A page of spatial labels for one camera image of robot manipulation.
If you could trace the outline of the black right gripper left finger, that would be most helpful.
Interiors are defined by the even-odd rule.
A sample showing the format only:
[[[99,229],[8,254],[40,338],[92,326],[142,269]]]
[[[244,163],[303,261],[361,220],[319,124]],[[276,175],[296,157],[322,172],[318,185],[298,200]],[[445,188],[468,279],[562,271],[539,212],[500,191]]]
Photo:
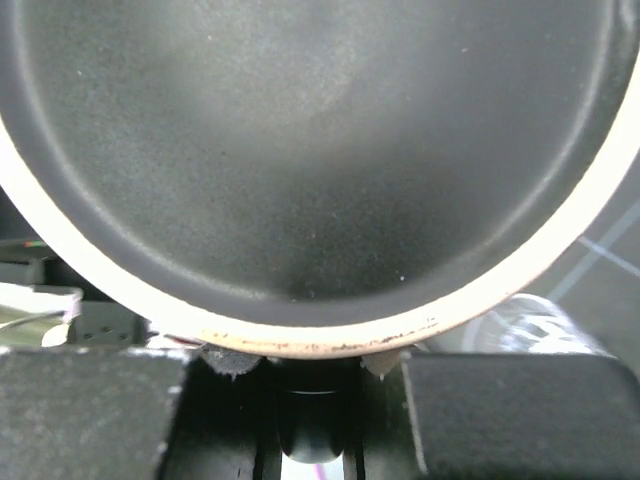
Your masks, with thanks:
[[[158,478],[192,361],[175,349],[2,348],[2,478]]]

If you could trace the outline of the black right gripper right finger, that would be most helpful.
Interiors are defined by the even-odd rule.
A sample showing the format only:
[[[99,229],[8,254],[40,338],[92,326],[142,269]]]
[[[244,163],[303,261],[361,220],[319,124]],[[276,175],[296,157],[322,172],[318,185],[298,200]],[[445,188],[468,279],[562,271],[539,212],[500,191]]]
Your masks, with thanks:
[[[597,355],[433,355],[403,362],[426,479],[636,479],[639,382]]]

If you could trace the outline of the black mug with pink rim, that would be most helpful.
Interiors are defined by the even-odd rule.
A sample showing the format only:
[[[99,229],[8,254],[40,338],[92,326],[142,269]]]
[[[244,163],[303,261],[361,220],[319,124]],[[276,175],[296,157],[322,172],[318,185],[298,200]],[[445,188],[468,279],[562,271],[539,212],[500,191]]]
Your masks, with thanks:
[[[1,185],[174,334],[396,349],[492,308],[639,148],[635,1],[5,1]]]

